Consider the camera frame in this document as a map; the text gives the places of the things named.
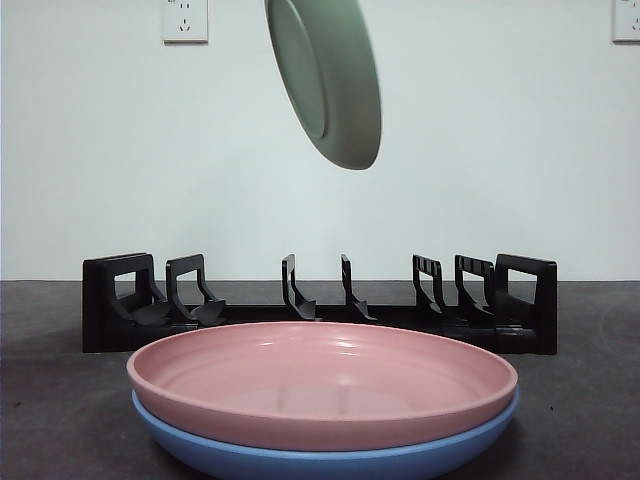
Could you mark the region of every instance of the pink plate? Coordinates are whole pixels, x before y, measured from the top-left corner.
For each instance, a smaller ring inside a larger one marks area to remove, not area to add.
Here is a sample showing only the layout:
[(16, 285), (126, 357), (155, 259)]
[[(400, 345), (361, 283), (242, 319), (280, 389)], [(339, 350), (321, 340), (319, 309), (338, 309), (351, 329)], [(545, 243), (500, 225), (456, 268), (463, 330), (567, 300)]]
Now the pink plate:
[(158, 418), (280, 450), (412, 445), (498, 415), (518, 376), (502, 358), (426, 333), (321, 322), (250, 323), (153, 342), (127, 363)]

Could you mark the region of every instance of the gray surface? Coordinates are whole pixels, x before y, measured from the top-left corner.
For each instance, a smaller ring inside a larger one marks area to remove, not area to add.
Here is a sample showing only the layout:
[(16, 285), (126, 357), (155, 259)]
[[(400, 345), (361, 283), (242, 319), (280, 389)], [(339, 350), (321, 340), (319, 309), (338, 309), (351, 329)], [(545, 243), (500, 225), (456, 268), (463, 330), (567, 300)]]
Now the gray surface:
[[(338, 283), (303, 285), (321, 303), (341, 299)], [(279, 303), (277, 282), (211, 286), (232, 303)], [(412, 300), (408, 282), (357, 287), (371, 303)], [(183, 288), (193, 301), (193, 286)], [(526, 296), (531, 286), (514, 289)], [(2, 302), (3, 479), (209, 478), (165, 454), (137, 420), (128, 353), (80, 353), (79, 282), (4, 282)], [(443, 478), (639, 478), (640, 283), (561, 283), (558, 306), (560, 353), (506, 356), (520, 375), (514, 420)]]

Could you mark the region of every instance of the green plate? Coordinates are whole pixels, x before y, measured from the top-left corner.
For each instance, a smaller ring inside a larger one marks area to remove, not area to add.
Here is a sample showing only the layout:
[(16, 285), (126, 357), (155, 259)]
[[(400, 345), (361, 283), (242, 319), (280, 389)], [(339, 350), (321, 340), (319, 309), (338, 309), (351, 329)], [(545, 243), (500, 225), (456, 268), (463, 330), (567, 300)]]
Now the green plate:
[(336, 165), (369, 168), (382, 126), (369, 36), (356, 0), (265, 0), (278, 68), (315, 147)]

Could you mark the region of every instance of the plate rim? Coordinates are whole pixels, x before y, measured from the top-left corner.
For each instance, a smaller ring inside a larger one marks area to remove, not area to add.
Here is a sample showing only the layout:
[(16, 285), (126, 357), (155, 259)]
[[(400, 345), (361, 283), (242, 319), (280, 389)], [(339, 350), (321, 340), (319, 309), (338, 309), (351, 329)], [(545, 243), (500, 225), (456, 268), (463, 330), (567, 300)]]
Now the plate rim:
[(183, 441), (190, 443), (197, 443), (200, 446), (206, 448), (215, 448), (229, 453), (260, 456), (272, 459), (286, 459), (286, 460), (364, 460), (364, 459), (376, 459), (393, 457), (400, 455), (411, 455), (422, 453), (430, 450), (436, 450), (438, 448), (449, 447), (451, 445), (471, 440), (477, 436), (483, 435), (494, 428), (498, 427), (501, 423), (509, 421), (514, 415), (516, 408), (520, 402), (520, 388), (516, 387), (513, 392), (513, 397), (507, 404), (507, 406), (500, 411), (497, 415), (490, 418), (484, 423), (477, 425), (473, 428), (465, 430), (460, 433), (456, 433), (444, 438), (438, 438), (436, 440), (430, 440), (428, 442), (416, 443), (412, 445), (403, 445), (396, 447), (377, 448), (372, 450), (350, 450), (350, 451), (304, 451), (304, 450), (277, 450), (271, 448), (253, 447), (249, 445), (237, 445), (233, 443), (223, 442), (212, 438), (196, 435), (185, 430), (181, 430), (173, 425), (168, 424), (164, 420), (156, 417), (142, 404), (135, 390), (131, 391), (131, 399), (134, 407), (139, 415), (141, 415), (145, 421), (152, 424), (155, 428), (162, 430), (164, 433), (168, 433), (174, 437), (178, 437)]
[[(471, 402), (465, 402), (460, 404), (457, 407), (445, 407), (440, 409), (427, 409), (427, 410), (416, 410), (412, 412), (405, 412), (404, 414), (397, 415), (389, 415), (389, 414), (375, 414), (375, 415), (367, 415), (367, 416), (359, 416), (357, 418), (336, 418), (336, 417), (309, 417), (306, 415), (290, 415), (284, 413), (261, 413), (261, 412), (250, 412), (242, 409), (234, 409), (228, 406), (220, 406), (214, 402), (207, 402), (197, 399), (192, 399), (185, 395), (180, 395), (169, 390), (166, 390), (162, 387), (155, 385), (152, 382), (149, 382), (145, 378), (142, 377), (140, 373), (137, 372), (135, 368), (135, 362), (138, 357), (143, 355), (147, 350), (152, 348), (159, 348), (158, 345), (162, 345), (166, 342), (175, 341), (175, 338), (180, 338), (188, 335), (205, 335), (212, 334), (211, 332), (219, 331), (220, 329), (242, 329), (242, 328), (251, 328), (252, 326), (264, 326), (264, 325), (272, 325), (272, 326), (306, 326), (305, 328), (324, 328), (320, 327), (322, 325), (327, 326), (347, 326), (349, 328), (362, 328), (362, 329), (385, 329), (392, 330), (396, 333), (401, 333), (403, 335), (408, 336), (425, 336), (433, 341), (441, 341), (445, 343), (455, 344), (460, 348), (466, 348), (473, 351), (476, 351), (480, 354), (484, 354), (492, 357), (495, 361), (500, 363), (506, 370), (509, 372), (509, 381), (502, 388), (493, 392), (491, 395), (487, 395), (482, 397), (481, 399), (474, 400)], [(358, 324), (358, 323), (341, 323), (341, 322), (308, 322), (308, 321), (278, 321), (278, 322), (252, 322), (252, 323), (241, 323), (241, 324), (233, 324), (233, 325), (221, 325), (213, 328), (205, 328), (192, 330), (189, 332), (183, 332), (176, 335), (171, 335), (168, 337), (161, 338), (152, 343), (144, 345), (143, 347), (136, 350), (127, 360), (126, 365), (127, 373), (133, 384), (133, 389), (137, 391), (137, 388), (140, 386), (144, 389), (150, 391), (154, 395), (159, 397), (168, 399), (170, 401), (180, 403), (183, 405), (188, 405), (190, 407), (199, 408), (207, 411), (215, 411), (218, 413), (226, 414), (226, 415), (237, 415), (242, 417), (253, 417), (253, 418), (263, 418), (263, 419), (273, 419), (273, 420), (288, 420), (288, 421), (302, 421), (302, 422), (310, 422), (310, 423), (322, 423), (322, 422), (340, 422), (340, 423), (364, 423), (364, 422), (393, 422), (393, 421), (406, 421), (411, 419), (421, 419), (421, 418), (435, 418), (446, 415), (456, 415), (460, 412), (471, 411), (477, 408), (482, 408), (483, 406), (492, 404), (494, 402), (499, 401), (503, 398), (511, 399), (513, 397), (514, 391), (518, 384), (518, 373), (516, 369), (511, 365), (507, 360), (500, 357), (499, 355), (489, 352), (488, 350), (484, 350), (475, 345), (471, 345), (465, 342), (461, 342), (458, 340), (454, 340), (452, 338), (443, 337), (440, 335), (434, 335), (425, 332), (417, 332), (415, 330), (406, 330), (395, 327), (387, 327), (383, 325), (370, 325), (370, 324)]]

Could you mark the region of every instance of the blue plate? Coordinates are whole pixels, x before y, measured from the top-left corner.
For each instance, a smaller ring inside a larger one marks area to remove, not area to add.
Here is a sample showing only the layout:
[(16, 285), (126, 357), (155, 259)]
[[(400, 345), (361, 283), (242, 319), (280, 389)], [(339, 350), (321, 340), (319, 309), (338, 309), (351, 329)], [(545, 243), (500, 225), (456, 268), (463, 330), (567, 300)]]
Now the blue plate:
[(504, 431), (518, 404), (497, 417), (451, 437), (406, 447), (355, 452), (295, 452), (267, 450), (218, 442), (178, 430), (149, 413), (135, 392), (133, 404), (151, 436), (187, 465), (224, 480), (425, 480), (468, 462)]

